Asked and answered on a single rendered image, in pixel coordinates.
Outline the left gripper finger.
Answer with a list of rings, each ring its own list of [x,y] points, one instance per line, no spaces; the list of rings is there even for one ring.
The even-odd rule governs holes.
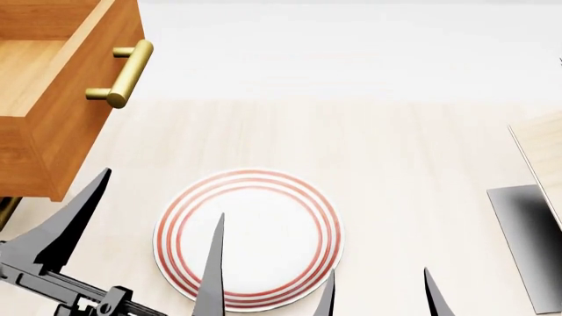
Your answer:
[[[225,316],[222,255],[225,214],[214,229],[192,316]]]
[[[0,245],[0,276],[16,269],[35,276],[67,265],[104,195],[112,170],[106,168],[58,212],[27,233]]]

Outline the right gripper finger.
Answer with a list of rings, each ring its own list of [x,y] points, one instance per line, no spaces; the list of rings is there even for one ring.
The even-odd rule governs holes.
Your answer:
[[[333,316],[335,302],[335,271],[329,271],[328,279],[325,283],[321,300],[316,307],[313,316]]]
[[[429,269],[424,268],[424,286],[431,316],[456,316],[447,305]]]

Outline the wooden cabinet drawer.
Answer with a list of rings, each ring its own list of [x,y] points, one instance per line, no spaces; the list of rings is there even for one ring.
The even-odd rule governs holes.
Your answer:
[[[137,0],[0,0],[0,197],[61,201],[114,109],[109,89],[145,40]]]

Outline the white plate with red rings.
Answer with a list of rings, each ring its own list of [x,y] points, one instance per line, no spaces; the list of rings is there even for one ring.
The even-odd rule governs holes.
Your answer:
[[[229,312],[296,302],[324,284],[343,255],[341,215],[311,183],[276,170],[226,170],[181,191],[155,224],[156,265],[184,297],[197,296],[219,221]]]

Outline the grey metal panel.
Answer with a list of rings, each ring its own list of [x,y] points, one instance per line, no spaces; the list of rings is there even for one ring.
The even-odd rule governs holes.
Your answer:
[[[541,190],[531,184],[486,194],[535,314],[562,314],[562,229]]]

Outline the light wooden board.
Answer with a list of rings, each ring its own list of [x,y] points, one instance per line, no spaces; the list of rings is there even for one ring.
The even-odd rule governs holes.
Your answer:
[[[508,130],[562,230],[562,111],[511,124]]]

